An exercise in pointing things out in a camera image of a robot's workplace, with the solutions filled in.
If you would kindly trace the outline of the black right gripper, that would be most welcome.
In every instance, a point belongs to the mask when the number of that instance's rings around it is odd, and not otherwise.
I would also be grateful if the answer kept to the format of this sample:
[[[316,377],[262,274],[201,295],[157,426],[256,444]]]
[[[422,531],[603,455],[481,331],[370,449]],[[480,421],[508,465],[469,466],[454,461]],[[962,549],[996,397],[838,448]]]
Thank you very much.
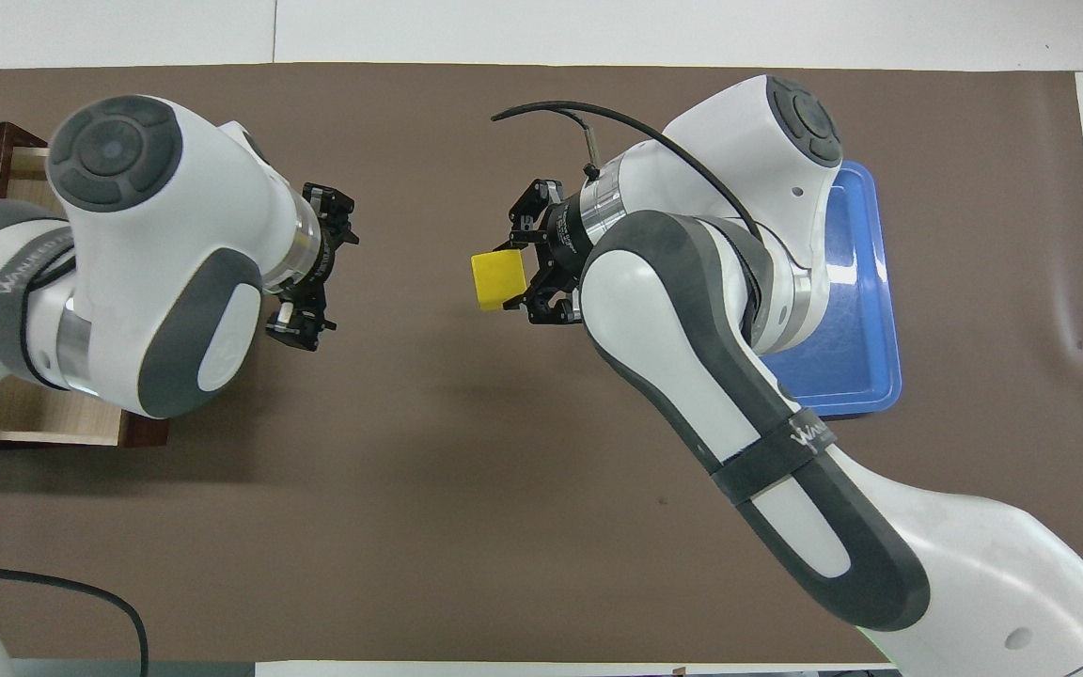
[[[545,243],[546,273],[536,273],[523,292],[503,301],[503,311],[525,309],[530,324],[580,324],[583,313],[571,296],[583,279],[592,249],[579,198],[564,198],[558,180],[536,179],[509,209],[507,248]]]

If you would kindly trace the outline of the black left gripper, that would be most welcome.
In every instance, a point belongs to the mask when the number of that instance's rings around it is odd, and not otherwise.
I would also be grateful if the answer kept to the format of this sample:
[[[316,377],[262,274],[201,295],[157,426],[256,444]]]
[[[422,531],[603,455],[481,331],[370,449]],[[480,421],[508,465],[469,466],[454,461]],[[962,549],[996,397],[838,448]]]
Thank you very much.
[[[326,303],[308,299],[319,292],[331,275],[337,245],[360,244],[350,217],[355,201],[338,188],[306,181],[309,211],[297,211],[292,243],[283,259],[283,301],[268,316],[265,333],[283,344],[318,351],[319,334],[336,331],[325,317]]]

